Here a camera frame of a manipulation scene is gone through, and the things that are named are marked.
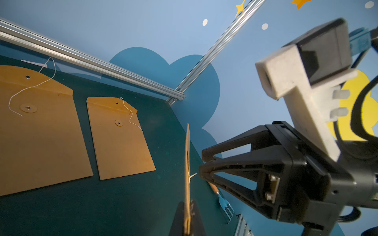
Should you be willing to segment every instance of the fork handle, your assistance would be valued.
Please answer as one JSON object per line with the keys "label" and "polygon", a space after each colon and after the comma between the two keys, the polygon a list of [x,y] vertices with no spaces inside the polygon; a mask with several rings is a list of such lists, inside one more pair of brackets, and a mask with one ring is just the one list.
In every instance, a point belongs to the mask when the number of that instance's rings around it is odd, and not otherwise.
{"label": "fork handle", "polygon": [[219,194],[219,189],[218,189],[218,187],[215,186],[214,184],[210,183],[210,182],[208,182],[208,183],[209,183],[211,189],[213,189],[214,193],[215,193],[215,194]]}

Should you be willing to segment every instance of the yellow star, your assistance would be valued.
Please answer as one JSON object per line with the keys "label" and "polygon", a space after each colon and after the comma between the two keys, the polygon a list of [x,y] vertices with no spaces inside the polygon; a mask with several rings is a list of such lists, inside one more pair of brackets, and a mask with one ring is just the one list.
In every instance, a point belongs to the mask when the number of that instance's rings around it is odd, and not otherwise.
{"label": "yellow star", "polygon": [[297,8],[301,8],[303,4],[305,4],[306,2],[309,2],[311,0],[294,0],[292,1],[291,3],[293,4],[296,4],[297,5]]}
{"label": "yellow star", "polygon": [[235,18],[237,17],[237,15],[239,15],[239,13],[241,12],[241,11],[244,11],[244,2],[245,2],[245,0],[243,1],[243,3],[242,4],[240,4],[240,5],[236,5],[236,7],[237,7],[237,13],[236,13],[236,16],[235,16]]}
{"label": "yellow star", "polygon": [[[354,79],[348,80],[342,89],[350,91],[350,97],[340,100],[340,107],[346,107],[349,110],[347,116],[339,117],[340,135],[343,140],[363,141],[364,139],[355,135],[350,128],[350,117],[354,103],[361,90],[369,83],[367,76],[358,71],[358,76]],[[371,91],[366,95],[364,103],[362,104],[362,124],[368,134],[374,135],[373,126],[378,122],[378,102],[371,96]],[[327,123],[331,133],[334,137],[335,131],[333,123]]]}

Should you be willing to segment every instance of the table surface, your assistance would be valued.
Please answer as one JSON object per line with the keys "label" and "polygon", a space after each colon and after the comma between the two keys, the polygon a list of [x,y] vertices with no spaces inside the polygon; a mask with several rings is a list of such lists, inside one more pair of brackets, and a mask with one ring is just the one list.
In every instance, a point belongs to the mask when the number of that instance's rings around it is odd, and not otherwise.
{"label": "table surface", "polygon": [[[40,67],[0,56],[0,65]],[[44,68],[42,73],[53,75]],[[0,235],[168,235],[184,200],[185,131],[166,101],[60,71],[54,80],[73,89],[73,98],[94,176],[0,197]],[[88,97],[123,97],[138,119],[156,171],[100,180],[89,124]],[[202,163],[193,145],[191,171]],[[232,236],[218,197],[199,176],[191,179],[208,236]]]}

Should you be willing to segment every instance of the white string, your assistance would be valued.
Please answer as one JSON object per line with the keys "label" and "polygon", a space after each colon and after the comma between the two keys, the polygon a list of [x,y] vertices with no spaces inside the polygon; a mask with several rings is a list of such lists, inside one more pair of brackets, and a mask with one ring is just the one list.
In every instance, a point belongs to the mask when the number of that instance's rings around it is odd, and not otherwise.
{"label": "white string", "polygon": [[[125,101],[123,100],[123,98],[122,97],[120,97],[121,99],[122,99],[122,102],[123,102],[123,105],[126,107],[126,105],[125,105]],[[131,117],[133,117],[133,111],[132,110],[130,110],[129,108],[127,108],[126,107],[126,109],[128,109],[129,111],[131,111],[131,116],[130,116],[130,119],[129,119],[129,122],[131,123],[131,124],[134,124],[134,125],[136,125],[139,129],[141,129],[142,130],[142,128],[141,127],[139,127],[137,124],[135,124],[135,123],[133,123],[133,122],[131,122]]]}
{"label": "white string", "polygon": [[195,174],[192,174],[191,176],[189,176],[189,183],[190,183],[190,179],[193,177],[193,176],[195,176],[197,173],[195,173]]}
{"label": "white string", "polygon": [[[55,73],[56,73],[55,62],[54,62],[54,59],[53,59],[52,57],[49,57],[49,58],[47,59],[47,62],[48,62],[50,59],[53,60],[53,63],[54,63],[54,75],[53,75],[50,79],[48,79],[48,80],[46,80],[46,81],[43,81],[42,83],[40,83],[40,84],[38,84],[38,85],[35,85],[35,86],[32,86],[32,87],[28,87],[28,88],[34,88],[34,87],[37,87],[37,86],[39,86],[39,85],[41,85],[41,84],[43,84],[43,83],[46,83],[47,81],[51,80],[52,78],[54,78]],[[46,62],[46,63],[42,66],[42,68],[39,70],[40,73],[41,73],[42,69],[45,67],[45,65],[47,64],[47,62]],[[14,96],[16,96],[17,94],[19,94],[20,92],[16,93],[15,95],[13,95],[13,96],[9,99],[9,103],[8,103],[8,108],[9,108],[9,110],[13,111],[13,110],[11,109],[11,100],[12,100],[12,98],[13,98]]]}

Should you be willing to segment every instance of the kraft envelope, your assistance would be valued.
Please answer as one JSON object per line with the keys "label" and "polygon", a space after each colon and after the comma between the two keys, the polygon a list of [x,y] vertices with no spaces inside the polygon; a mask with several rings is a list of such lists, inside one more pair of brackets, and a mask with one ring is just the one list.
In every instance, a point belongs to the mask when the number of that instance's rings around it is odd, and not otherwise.
{"label": "kraft envelope", "polygon": [[0,66],[0,196],[92,176],[72,89],[17,66]]}
{"label": "kraft envelope", "polygon": [[115,97],[89,97],[88,114],[100,179],[156,170],[136,116]]}

